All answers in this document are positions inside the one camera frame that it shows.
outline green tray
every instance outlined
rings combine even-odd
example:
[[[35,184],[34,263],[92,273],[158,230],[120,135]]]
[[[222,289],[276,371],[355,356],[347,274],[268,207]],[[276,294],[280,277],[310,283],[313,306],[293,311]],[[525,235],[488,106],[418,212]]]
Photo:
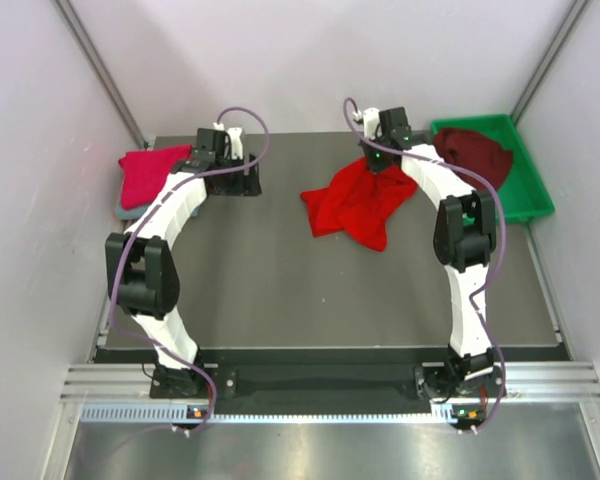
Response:
[[[507,180],[498,190],[507,223],[525,223],[555,210],[551,197],[508,115],[451,118],[431,122],[436,134],[441,128],[474,130],[513,151],[513,165]]]

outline metal floor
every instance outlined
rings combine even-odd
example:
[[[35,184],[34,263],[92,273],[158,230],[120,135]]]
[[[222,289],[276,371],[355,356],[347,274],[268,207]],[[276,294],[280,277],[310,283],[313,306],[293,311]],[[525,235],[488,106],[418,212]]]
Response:
[[[258,152],[261,135],[246,137]],[[162,137],[156,148],[191,143]],[[263,195],[210,197],[174,246],[178,308],[202,347],[443,346],[449,284],[433,253],[435,208],[422,192],[388,222],[385,252],[346,233],[314,239],[300,192],[361,156],[352,134],[277,134],[261,164]],[[503,345],[555,345],[523,227],[508,229],[487,318]],[[140,331],[118,311],[118,325]],[[146,348],[110,333],[107,348]]]
[[[600,472],[577,405],[504,405],[478,436],[441,425],[212,425],[186,440],[145,427],[82,424],[66,480],[596,480]]]

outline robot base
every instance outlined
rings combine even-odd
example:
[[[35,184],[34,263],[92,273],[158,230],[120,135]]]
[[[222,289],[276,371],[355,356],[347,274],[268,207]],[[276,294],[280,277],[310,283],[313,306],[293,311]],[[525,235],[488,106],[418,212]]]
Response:
[[[195,365],[203,368],[198,359]],[[150,398],[200,398],[207,396],[204,379],[193,370],[167,368],[157,364],[151,381]]]
[[[414,369],[414,377],[418,396],[430,403],[449,403],[453,408],[453,417],[457,423],[451,425],[461,431],[472,430],[487,417],[487,411],[481,398],[481,387],[488,398],[496,398],[500,391],[502,377],[500,368],[494,366],[488,375],[458,381],[450,375],[445,366],[418,366]]]

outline crimson cloth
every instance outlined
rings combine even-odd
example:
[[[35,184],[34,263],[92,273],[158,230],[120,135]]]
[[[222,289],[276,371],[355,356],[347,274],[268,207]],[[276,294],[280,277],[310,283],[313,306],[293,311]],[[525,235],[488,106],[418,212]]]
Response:
[[[191,145],[143,152],[127,152],[118,160],[124,172],[120,206],[125,210],[153,202],[178,160],[189,157]]]
[[[326,188],[300,194],[314,237],[346,231],[365,247],[383,251],[386,221],[418,185],[397,165],[373,174],[360,158],[341,169]]]
[[[436,152],[445,162],[464,167],[486,178],[498,190],[513,165],[513,152],[483,134],[459,128],[442,128],[433,138]],[[478,190],[484,190],[477,180],[462,173],[458,176]]]

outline gray table surface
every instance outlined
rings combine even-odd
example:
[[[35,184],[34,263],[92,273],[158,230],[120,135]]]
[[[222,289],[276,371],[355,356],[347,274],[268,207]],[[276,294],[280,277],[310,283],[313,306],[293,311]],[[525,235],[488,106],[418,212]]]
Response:
[[[261,135],[246,139],[257,152]],[[191,143],[161,137],[156,148]],[[173,256],[178,308],[203,347],[442,346],[451,306],[433,253],[435,208],[418,191],[389,219],[389,244],[374,252],[346,233],[313,238],[300,192],[328,185],[361,156],[348,133],[276,134],[261,164],[263,195],[210,197],[189,220]],[[507,229],[487,319],[503,345],[557,343],[520,225]],[[118,323],[139,327],[121,311]],[[110,333],[109,348],[146,347]]]

